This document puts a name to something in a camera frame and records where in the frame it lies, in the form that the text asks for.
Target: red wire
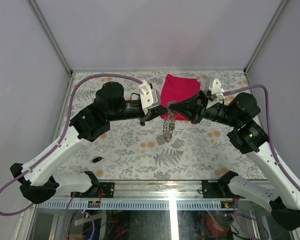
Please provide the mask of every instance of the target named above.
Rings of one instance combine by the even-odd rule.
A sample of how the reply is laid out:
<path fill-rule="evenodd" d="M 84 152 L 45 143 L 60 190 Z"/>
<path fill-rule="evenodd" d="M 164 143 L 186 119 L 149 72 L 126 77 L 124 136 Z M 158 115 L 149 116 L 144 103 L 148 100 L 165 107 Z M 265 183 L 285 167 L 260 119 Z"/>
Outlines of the red wire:
<path fill-rule="evenodd" d="M 102 195 L 104 194 L 104 190 L 101 188 L 99 190 L 99 202 L 100 202 L 100 205 L 101 205 L 101 199 L 102 199 Z"/>
<path fill-rule="evenodd" d="M 235 203 L 236 199 L 237 199 L 237 195 L 234 195 L 232 198 L 232 202 Z"/>

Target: pink fabric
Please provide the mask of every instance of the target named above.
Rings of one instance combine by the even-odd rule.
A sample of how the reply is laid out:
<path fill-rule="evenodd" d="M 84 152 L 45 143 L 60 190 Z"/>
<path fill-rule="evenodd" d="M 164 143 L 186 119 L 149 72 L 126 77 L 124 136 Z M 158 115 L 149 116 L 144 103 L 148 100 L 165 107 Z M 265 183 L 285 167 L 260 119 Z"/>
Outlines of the pink fabric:
<path fill-rule="evenodd" d="M 172 101 L 181 102 L 200 90 L 200 82 L 194 78 L 182 78 L 168 74 L 166 76 L 162 92 L 161 105 L 167 107 L 168 103 Z M 167 115 L 161 115 L 161 118 L 166 119 Z M 179 113 L 176 115 L 177 120 L 188 120 Z"/>

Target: glass panel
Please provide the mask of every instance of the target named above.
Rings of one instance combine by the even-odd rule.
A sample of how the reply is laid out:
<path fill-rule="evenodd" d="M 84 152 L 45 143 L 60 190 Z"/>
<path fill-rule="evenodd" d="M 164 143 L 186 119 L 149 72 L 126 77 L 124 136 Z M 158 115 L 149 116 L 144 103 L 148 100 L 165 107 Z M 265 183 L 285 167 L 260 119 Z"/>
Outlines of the glass panel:
<path fill-rule="evenodd" d="M 231 203 L 222 206 L 233 207 Z M 175 200 L 169 210 L 87 210 L 93 217 L 92 240 L 238 240 L 250 239 L 234 220 L 229 209 L 177 210 Z M 237 211 L 262 222 L 270 233 L 269 240 L 291 240 L 290 232 L 280 227 L 271 215 L 250 201 L 239 203 Z M 29 240 L 63 240 L 65 210 L 38 209 Z M 240 225 L 250 234 L 265 239 L 266 232 L 245 217 Z M 69 240 L 88 240 L 92 221 L 82 210 L 69 210 L 65 229 Z"/>

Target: metal frame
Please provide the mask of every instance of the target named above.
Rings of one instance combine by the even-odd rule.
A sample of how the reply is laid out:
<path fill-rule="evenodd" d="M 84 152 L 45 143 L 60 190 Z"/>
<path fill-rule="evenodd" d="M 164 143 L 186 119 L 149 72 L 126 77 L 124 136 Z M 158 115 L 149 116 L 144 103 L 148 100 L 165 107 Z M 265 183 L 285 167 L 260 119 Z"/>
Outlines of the metal frame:
<path fill-rule="evenodd" d="M 36 0 L 26 0 L 29 3 L 29 6 L 31 7 L 34 15 L 36 16 L 39 24 L 41 25 L 42 30 L 44 31 L 45 35 L 47 36 L 48 40 L 51 43 L 52 48 L 54 49 L 56 55 L 59 57 L 65 71 L 68 73 L 68 75 L 72 74 L 72 68 L 69 65 L 65 55 L 63 54 L 63 52 L 60 49 L 60 46 L 57 42 L 57 40 L 55 39 L 43 13 L 41 12 Z"/>
<path fill-rule="evenodd" d="M 28 240 L 30 237 L 31 229 L 33 227 L 35 216 L 37 213 L 36 207 L 31 207 L 27 211 L 24 211 L 20 217 L 20 225 L 17 230 L 17 234 L 14 236 L 14 240 Z"/>
<path fill-rule="evenodd" d="M 52 220 L 52 226 L 50 230 L 49 240 L 55 240 L 55 235 L 57 231 L 57 225 L 58 225 L 59 215 L 54 214 L 53 220 Z"/>
<path fill-rule="evenodd" d="M 286 8 L 286 6 L 289 2 L 290 2 L 290 0 L 281 0 L 279 6 L 275 10 L 275 13 L 271 18 L 268 26 L 266 27 L 258 45 L 256 46 L 250 60 L 248 61 L 247 65 L 245 66 L 245 68 L 243 70 L 245 73 L 248 73 L 250 71 L 250 69 L 251 69 L 252 65 L 254 64 L 255 60 L 257 59 L 261 49 L 263 48 L 265 42 L 267 41 L 270 33 L 274 29 L 274 26 L 276 25 L 279 17 L 281 16 L 281 13 L 284 11 L 284 9 Z"/>
<path fill-rule="evenodd" d="M 68 102 L 69 102 L 69 98 L 72 92 L 72 85 L 74 83 L 74 76 L 68 76 L 68 81 L 67 84 L 63 90 L 62 93 L 62 98 L 57 110 L 57 115 L 55 117 L 53 126 L 52 126 L 52 131 L 49 137 L 49 144 L 51 144 L 59 135 L 60 132 L 60 127 L 61 127 L 61 122 L 63 120 L 63 117 L 65 115 L 67 106 L 68 106 Z"/>
<path fill-rule="evenodd" d="M 269 186 L 270 183 L 267 180 L 253 180 L 253 182 L 260 185 Z M 177 200 L 178 210 L 188 211 L 200 211 L 200 210 L 233 210 L 231 208 L 223 208 L 223 202 L 231 202 L 231 198 L 219 198 L 219 199 L 204 199 L 203 195 L 198 192 L 198 189 L 202 187 L 201 181 L 158 181 L 158 180 L 116 180 L 115 194 L 111 199 L 104 199 L 102 202 L 104 207 L 87 207 L 88 200 L 90 198 L 75 198 L 70 205 L 70 210 L 79 209 L 98 209 L 102 210 L 102 221 L 105 222 L 106 209 L 127 209 L 127 210 L 169 210 L 169 199 L 171 197 Z M 37 205 L 37 208 L 44 208 L 47 211 L 52 210 L 64 210 L 69 202 L 70 196 L 67 197 L 54 197 L 45 203 Z M 253 204 L 250 200 L 242 199 L 240 201 L 240 208 L 246 209 L 244 213 L 250 215 L 249 210 L 258 211 L 261 207 Z M 250 221 L 246 221 L 249 232 L 258 236 L 258 226 Z M 31 229 L 33 223 L 28 224 L 28 230 Z M 69 225 L 69 220 L 66 220 L 66 226 Z M 105 232 L 105 228 L 100 230 L 100 234 Z"/>

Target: wire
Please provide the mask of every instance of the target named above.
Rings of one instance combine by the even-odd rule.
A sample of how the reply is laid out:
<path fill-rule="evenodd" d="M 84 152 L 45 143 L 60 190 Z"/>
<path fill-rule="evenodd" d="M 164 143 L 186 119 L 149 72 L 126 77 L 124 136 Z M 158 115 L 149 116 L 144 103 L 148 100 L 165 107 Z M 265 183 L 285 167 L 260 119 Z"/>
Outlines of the wire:
<path fill-rule="evenodd" d="M 66 240 L 69 240 L 67 237 L 67 231 L 66 231 L 66 218 L 68 216 L 70 204 L 73 201 L 73 199 L 75 198 L 75 195 L 76 195 L 76 192 L 74 191 L 70 201 L 66 204 L 66 208 L 65 208 L 65 212 L 64 212 L 64 216 L 63 216 L 63 220 L 62 220 L 63 239 L 66 239 Z M 90 238 L 88 239 L 88 240 L 92 240 L 92 238 L 95 234 L 95 221 L 94 221 L 94 218 L 88 212 L 86 212 L 86 211 L 83 211 L 83 212 L 91 219 L 91 222 L 92 222 L 92 233 L 91 233 Z"/>
<path fill-rule="evenodd" d="M 240 236 L 240 235 L 238 235 L 238 234 L 236 234 L 236 233 L 232 233 L 233 235 L 235 235 L 238 239 L 243 239 L 243 240 L 251 240 L 251 238 L 250 237 L 243 237 L 243 236 Z"/>
<path fill-rule="evenodd" d="M 69 128 L 69 121 L 70 121 L 70 117 L 71 117 L 71 109 L 72 109 L 72 105 L 73 105 L 73 101 L 75 98 L 75 94 L 76 91 L 78 90 L 78 88 L 84 84 L 85 82 L 91 80 L 91 79 L 95 79 L 95 78 L 103 78 L 103 77 L 113 77 L 113 78 L 120 78 L 120 79 L 127 79 L 127 80 L 131 80 L 134 81 L 138 84 L 142 84 L 143 82 L 132 77 L 132 76 L 125 76 L 125 75 L 121 75 L 121 74 L 113 74 L 113 73 L 100 73 L 100 74 L 94 74 L 91 76 L 87 76 L 86 78 L 84 78 L 83 80 L 81 80 L 73 89 L 71 95 L 70 95 L 70 100 L 69 100 L 69 107 L 68 107 L 68 112 L 67 112 L 67 116 L 66 116 L 66 121 L 65 121 L 65 126 L 63 129 L 63 132 L 60 136 L 59 141 L 57 142 L 56 145 L 54 145 L 45 155 L 43 155 L 38 161 L 36 161 L 32 166 L 29 167 L 30 170 L 26 170 L 23 173 L 21 173 L 20 175 L 18 175 L 17 177 L 13 178 L 11 181 L 9 181 L 8 183 L 6 183 L 5 185 L 3 185 L 0 188 L 0 194 L 3 192 L 3 190 L 5 190 L 7 187 L 9 187 L 11 184 L 15 183 L 17 180 L 21 179 L 23 176 L 25 176 L 27 173 L 29 173 L 30 171 L 32 171 L 36 166 L 38 166 L 40 163 L 42 163 L 43 160 L 45 160 L 47 157 L 49 157 L 61 144 L 61 142 L 64 140 L 67 130 Z M 10 212 L 10 213 L 5 213 L 0 211 L 0 215 L 1 216 L 13 216 L 13 215 L 17 215 L 17 214 L 21 214 L 24 211 L 28 210 L 29 208 L 31 208 L 34 204 L 31 203 L 29 206 L 25 207 L 22 210 L 16 211 L 16 212 Z"/>
<path fill-rule="evenodd" d="M 111 230 L 114 228 L 115 225 L 116 225 L 116 223 L 113 222 L 112 227 L 110 228 L 110 230 L 109 230 L 108 233 L 107 233 L 107 236 L 110 234 Z"/>
<path fill-rule="evenodd" d="M 281 171 L 283 172 L 283 174 L 286 176 L 286 178 L 292 183 L 292 185 L 298 189 L 298 191 L 300 192 L 300 186 L 294 181 L 294 179 L 289 175 L 289 173 L 287 172 L 287 170 L 284 168 L 284 166 L 280 163 L 280 160 L 277 156 L 277 152 L 275 150 L 275 146 L 274 146 L 274 141 L 273 141 L 273 135 L 272 135 L 272 129 L 271 129 L 271 122 L 270 122 L 270 111 L 269 111 L 269 94 L 268 94 L 268 89 L 266 88 L 266 86 L 262 85 L 262 84 L 255 84 L 255 85 L 251 85 L 251 86 L 247 86 L 247 87 L 243 87 L 237 90 L 231 90 L 231 91 L 226 91 L 223 93 L 224 96 L 229 96 L 229 95 L 233 95 L 233 94 L 237 94 L 237 93 L 241 93 L 243 91 L 246 90 L 250 90 L 250 89 L 255 89 L 255 88 L 262 88 L 264 91 L 264 95 L 265 95 L 265 115 L 266 115 L 266 126 L 267 126 L 267 130 L 268 130 L 268 135 L 269 135 L 269 145 L 270 145 L 270 149 L 272 152 L 272 155 L 276 161 L 276 163 L 278 163 L 278 167 L 281 169 Z"/>
<path fill-rule="evenodd" d="M 230 214 L 230 215 L 232 215 L 234 217 L 234 219 L 236 220 L 238 226 L 242 229 L 242 231 L 245 234 L 247 234 L 249 237 L 251 237 L 252 239 L 254 239 L 254 240 L 268 240 L 270 235 L 269 235 L 269 232 L 268 232 L 267 228 L 262 224 L 262 222 L 255 219 L 254 217 L 251 217 L 251 216 L 248 216 L 248 215 L 245 215 L 245 214 L 242 214 L 242 213 L 237 213 L 237 205 L 238 205 L 238 202 L 239 202 L 240 199 L 242 199 L 242 196 L 239 196 L 237 198 L 237 200 L 235 201 L 234 207 L 233 207 L 233 214 Z M 242 226 L 242 224 L 239 222 L 238 216 L 242 216 L 242 217 L 245 217 L 247 219 L 254 220 L 260 227 L 262 227 L 264 229 L 266 237 L 265 238 L 257 238 L 257 237 L 254 237 L 253 235 L 251 235 L 249 233 L 249 231 L 244 226 Z"/>
<path fill-rule="evenodd" d="M 232 198 L 232 203 L 233 203 L 233 204 L 235 203 L 237 197 L 238 197 L 237 195 L 233 195 L 233 198 Z"/>
<path fill-rule="evenodd" d="M 239 231 L 238 229 L 235 228 L 235 226 L 233 226 L 232 224 L 230 224 L 230 226 L 233 227 L 234 230 L 236 230 L 236 232 L 232 232 L 232 233 L 239 234 Z"/>
<path fill-rule="evenodd" d="M 104 190 L 102 188 L 100 188 L 99 190 L 99 204 L 100 204 L 100 207 L 101 207 L 101 199 L 102 199 L 102 195 L 104 194 Z"/>
<path fill-rule="evenodd" d="M 73 192 L 70 201 L 66 204 L 66 208 L 65 208 L 65 212 L 64 212 L 64 216 L 63 216 L 63 220 L 62 220 L 63 239 L 66 239 L 66 240 L 69 240 L 67 238 L 67 231 L 66 231 L 66 218 L 68 216 L 70 204 L 71 204 L 72 200 L 74 199 L 75 195 L 76 195 L 76 192 Z"/>
<path fill-rule="evenodd" d="M 131 93 L 130 99 L 129 99 L 128 101 L 131 101 L 131 100 L 132 100 L 132 95 L 137 95 L 137 96 L 140 98 L 140 94 L 133 92 L 133 93 Z"/>
<path fill-rule="evenodd" d="M 102 224 L 102 225 L 100 226 L 100 228 L 103 227 L 104 225 L 106 225 L 107 223 L 114 223 L 114 221 L 106 221 L 104 224 Z"/>
<path fill-rule="evenodd" d="M 87 213 L 86 211 L 84 211 L 84 213 L 91 219 L 91 222 L 92 222 L 92 232 L 91 232 L 90 238 L 88 239 L 88 240 L 92 240 L 92 238 L 94 237 L 94 234 L 95 234 L 95 221 L 89 213 Z"/>

